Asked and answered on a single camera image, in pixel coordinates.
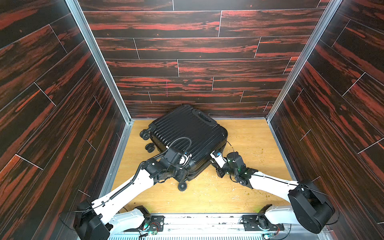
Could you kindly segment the black ribbed hard-shell suitcase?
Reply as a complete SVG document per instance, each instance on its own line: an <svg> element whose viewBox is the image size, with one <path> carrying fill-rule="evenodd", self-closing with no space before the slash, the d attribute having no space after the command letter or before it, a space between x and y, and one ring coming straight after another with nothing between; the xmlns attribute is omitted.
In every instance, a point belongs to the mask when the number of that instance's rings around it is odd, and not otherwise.
<svg viewBox="0 0 384 240"><path fill-rule="evenodd" d="M228 131L202 111L182 105L154 120L140 137L151 140L145 147L149 153L160 152L142 167L154 183L173 178L184 191L187 181L214 163L211 153L223 152Z"/></svg>

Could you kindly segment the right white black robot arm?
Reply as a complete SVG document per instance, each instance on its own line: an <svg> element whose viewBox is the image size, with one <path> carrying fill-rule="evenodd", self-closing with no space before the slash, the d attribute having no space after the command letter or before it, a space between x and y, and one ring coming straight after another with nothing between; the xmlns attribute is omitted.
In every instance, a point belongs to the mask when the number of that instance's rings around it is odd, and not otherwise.
<svg viewBox="0 0 384 240"><path fill-rule="evenodd" d="M322 193L311 181L289 181L264 174L246 167L238 152L223 157L219 151L210 154L219 177L225 174L234 182L277 196L288 202L287 206L264 206L256 222L261 230L269 231L276 225L300 225L318 234L328 225L336 210L327 194Z"/></svg>

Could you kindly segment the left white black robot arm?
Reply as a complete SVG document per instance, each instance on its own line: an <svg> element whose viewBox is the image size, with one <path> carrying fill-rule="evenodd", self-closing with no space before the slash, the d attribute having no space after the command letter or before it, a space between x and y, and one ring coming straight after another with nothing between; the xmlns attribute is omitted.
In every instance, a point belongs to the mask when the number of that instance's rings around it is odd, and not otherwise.
<svg viewBox="0 0 384 240"><path fill-rule="evenodd" d="M115 190L93 202L81 202L73 212L75 219L69 230L81 240L106 240L124 231L138 231L141 237L147 236L152 223L151 214L145 207L138 206L122 214L119 211L145 190L186 170L192 157L192 140L187 138L186 147L175 148L175 144L182 140L174 140L164 152L141 162L135 174Z"/></svg>

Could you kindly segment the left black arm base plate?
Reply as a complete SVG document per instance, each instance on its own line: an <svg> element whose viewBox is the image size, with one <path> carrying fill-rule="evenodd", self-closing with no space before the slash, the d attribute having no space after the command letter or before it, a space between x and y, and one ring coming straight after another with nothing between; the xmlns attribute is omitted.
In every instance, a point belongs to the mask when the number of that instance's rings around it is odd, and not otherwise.
<svg viewBox="0 0 384 240"><path fill-rule="evenodd" d="M124 232L146 232L146 233L154 233L154 232L162 232L164 229L165 216L155 215L151 216L148 220L146 219L137 229L128 229Z"/></svg>

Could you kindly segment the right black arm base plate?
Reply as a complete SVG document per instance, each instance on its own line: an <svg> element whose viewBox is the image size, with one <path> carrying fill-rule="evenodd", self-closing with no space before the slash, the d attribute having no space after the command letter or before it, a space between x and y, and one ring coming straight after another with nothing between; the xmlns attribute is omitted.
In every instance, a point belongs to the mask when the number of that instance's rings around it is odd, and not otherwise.
<svg viewBox="0 0 384 240"><path fill-rule="evenodd" d="M242 215L240 219L240 224L243 225L245 228L245 231L262 231L262 232L277 232L277 231L284 231L285 227L281 224L274 225L269 220L267 220L266 217L261 216L259 217L258 214L256 215Z"/></svg>

